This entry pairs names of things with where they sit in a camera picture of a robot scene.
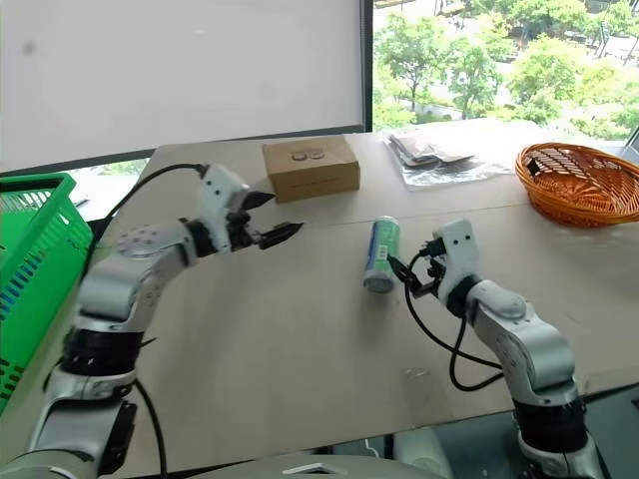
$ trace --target green foliage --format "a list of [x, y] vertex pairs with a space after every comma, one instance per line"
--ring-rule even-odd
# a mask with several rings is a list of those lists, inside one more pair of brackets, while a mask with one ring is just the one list
[[468, 37], [454, 40], [450, 50], [448, 85], [450, 91], [457, 94], [454, 102], [461, 110], [461, 118], [485, 112], [494, 105], [502, 81], [494, 60], [482, 44], [473, 44]]
[[412, 123], [416, 123], [415, 112], [410, 112], [398, 103], [382, 102], [372, 105], [372, 127], [374, 130], [403, 128]]
[[481, 13], [508, 14], [517, 0], [473, 0], [472, 11]]
[[452, 120], [452, 117], [448, 114], [445, 115], [437, 115], [433, 112], [425, 112], [421, 114], [417, 114], [416, 123], [418, 125], [423, 125], [424, 123], [433, 123], [433, 122], [449, 122]]
[[560, 36], [580, 30], [587, 13], [579, 0], [516, 0], [509, 16], [522, 25], [525, 38], [534, 39], [542, 33]]
[[402, 128], [415, 122], [415, 113], [397, 103], [406, 96], [403, 82], [392, 77], [387, 65], [376, 63], [372, 80], [372, 127], [375, 130]]
[[573, 97], [575, 102], [579, 105], [618, 102], [623, 88], [618, 70], [608, 59], [586, 66]]
[[409, 98], [406, 85], [401, 80], [393, 78], [387, 65], [375, 62], [372, 71], [372, 101], [374, 103], [381, 103], [389, 97], [396, 100]]
[[118, 176], [118, 175], [139, 175], [144, 167], [147, 166], [146, 160], [132, 160], [130, 162], [111, 163], [105, 165], [101, 175]]
[[599, 15], [586, 15], [578, 31], [583, 33], [593, 42], [601, 41], [601, 17]]
[[515, 63], [508, 88], [519, 104], [528, 102], [541, 90], [554, 100], [572, 98], [584, 52], [545, 35], [530, 42], [525, 55]]
[[517, 107], [512, 105], [498, 105], [493, 110], [486, 112], [488, 118], [496, 118], [504, 122], [510, 122], [516, 118]]
[[443, 29], [432, 17], [409, 22], [390, 15], [376, 38], [379, 61], [388, 66], [393, 78], [404, 82], [413, 110], [417, 92], [440, 75], [445, 51]]
[[417, 102], [421, 105], [438, 105], [440, 107], [455, 107], [455, 102], [447, 97], [435, 95], [429, 90], [423, 90], [417, 95]]
[[553, 98], [550, 89], [541, 89], [522, 105], [517, 105], [512, 118], [530, 120], [537, 125], [547, 125], [561, 115], [561, 103]]
[[635, 98], [635, 103], [626, 105], [620, 112], [612, 115], [612, 120], [622, 128], [627, 129], [626, 136], [639, 126], [639, 97]]
[[630, 134], [629, 128], [619, 126], [608, 117], [572, 118], [570, 123], [581, 133], [601, 140], [625, 140]]
[[508, 38], [510, 24], [506, 17], [499, 13], [491, 15], [480, 15], [477, 17], [479, 23], [478, 38], [483, 42], [490, 58], [497, 62], [505, 62], [516, 56], [517, 47]]
[[602, 19], [608, 23], [611, 35], [628, 35], [636, 25], [630, 4], [623, 0], [610, 5]]

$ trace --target orange basket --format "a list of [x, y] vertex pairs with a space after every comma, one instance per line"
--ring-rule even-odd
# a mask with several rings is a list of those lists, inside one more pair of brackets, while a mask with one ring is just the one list
[[515, 171], [544, 216], [571, 227], [639, 221], [639, 168], [592, 148], [543, 143], [524, 149]]

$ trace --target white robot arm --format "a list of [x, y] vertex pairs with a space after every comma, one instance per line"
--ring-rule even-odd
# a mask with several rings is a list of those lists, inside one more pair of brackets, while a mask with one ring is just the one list
[[419, 253], [429, 260], [432, 282], [421, 284], [394, 257], [393, 271], [415, 297], [434, 294], [495, 353], [515, 406], [522, 453], [547, 477], [605, 479], [584, 423], [568, 342], [522, 296], [479, 277], [469, 221], [446, 225], [433, 237]]
[[125, 396], [163, 288], [198, 257], [251, 244], [267, 248], [294, 235], [301, 224], [265, 234], [250, 227], [247, 210], [272, 197], [213, 165], [203, 178], [195, 220], [121, 235], [116, 250], [82, 281], [28, 452], [0, 469], [0, 478], [95, 478], [122, 465], [137, 409]]

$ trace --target brown box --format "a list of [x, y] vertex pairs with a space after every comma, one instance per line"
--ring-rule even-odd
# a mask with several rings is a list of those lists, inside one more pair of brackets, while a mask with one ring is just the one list
[[359, 163], [342, 136], [262, 145], [279, 203], [359, 190]]

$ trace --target can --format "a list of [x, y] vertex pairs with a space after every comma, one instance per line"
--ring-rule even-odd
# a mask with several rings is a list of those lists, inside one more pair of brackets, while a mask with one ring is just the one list
[[363, 274], [363, 285], [373, 292], [391, 292], [394, 274], [388, 257], [397, 256], [399, 245], [399, 223], [393, 217], [379, 217], [372, 224], [368, 261]]

